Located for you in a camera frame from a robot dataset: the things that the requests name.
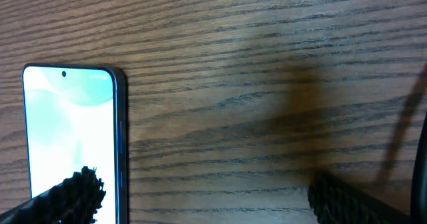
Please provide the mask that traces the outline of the blue Samsung Galaxy phone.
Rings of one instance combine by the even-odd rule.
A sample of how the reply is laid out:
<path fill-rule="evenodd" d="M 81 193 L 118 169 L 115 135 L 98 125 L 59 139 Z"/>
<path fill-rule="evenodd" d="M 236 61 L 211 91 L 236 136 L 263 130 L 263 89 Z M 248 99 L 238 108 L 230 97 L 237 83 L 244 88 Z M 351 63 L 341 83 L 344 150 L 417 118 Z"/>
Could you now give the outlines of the blue Samsung Galaxy phone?
<path fill-rule="evenodd" d="M 127 223 L 127 81 L 116 67 L 28 63 L 22 90 L 31 197 L 86 166 L 106 195 L 97 223 Z"/>

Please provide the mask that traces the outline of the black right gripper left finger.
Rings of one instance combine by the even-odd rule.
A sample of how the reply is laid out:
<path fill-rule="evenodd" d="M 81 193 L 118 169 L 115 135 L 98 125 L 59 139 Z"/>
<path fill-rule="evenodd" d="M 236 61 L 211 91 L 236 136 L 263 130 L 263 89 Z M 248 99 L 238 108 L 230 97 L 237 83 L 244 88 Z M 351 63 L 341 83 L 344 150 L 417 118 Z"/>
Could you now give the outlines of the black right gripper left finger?
<path fill-rule="evenodd" d="M 1 214 L 1 224 L 93 224 L 106 191 L 96 170 L 84 166 L 46 192 Z"/>

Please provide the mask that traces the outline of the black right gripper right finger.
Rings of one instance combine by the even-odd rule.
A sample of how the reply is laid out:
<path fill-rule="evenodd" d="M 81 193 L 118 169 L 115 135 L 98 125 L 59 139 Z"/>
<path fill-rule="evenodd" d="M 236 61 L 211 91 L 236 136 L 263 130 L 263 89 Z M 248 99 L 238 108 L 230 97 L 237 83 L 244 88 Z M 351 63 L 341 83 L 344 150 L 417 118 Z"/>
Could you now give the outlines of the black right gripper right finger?
<path fill-rule="evenodd" d="M 405 224 L 411 217 L 325 172 L 314 177 L 308 201 L 319 224 Z"/>

